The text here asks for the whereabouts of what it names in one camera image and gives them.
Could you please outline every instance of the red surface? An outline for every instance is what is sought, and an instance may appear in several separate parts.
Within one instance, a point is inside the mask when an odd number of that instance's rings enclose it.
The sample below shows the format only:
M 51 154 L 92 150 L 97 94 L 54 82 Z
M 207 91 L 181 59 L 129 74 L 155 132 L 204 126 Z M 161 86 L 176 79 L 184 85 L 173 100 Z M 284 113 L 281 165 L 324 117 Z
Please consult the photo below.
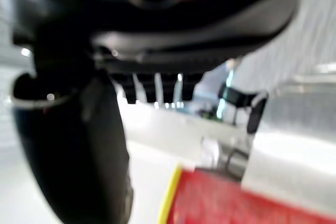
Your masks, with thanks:
M 184 172 L 168 224 L 336 224 L 243 192 L 238 184 L 202 172 Z

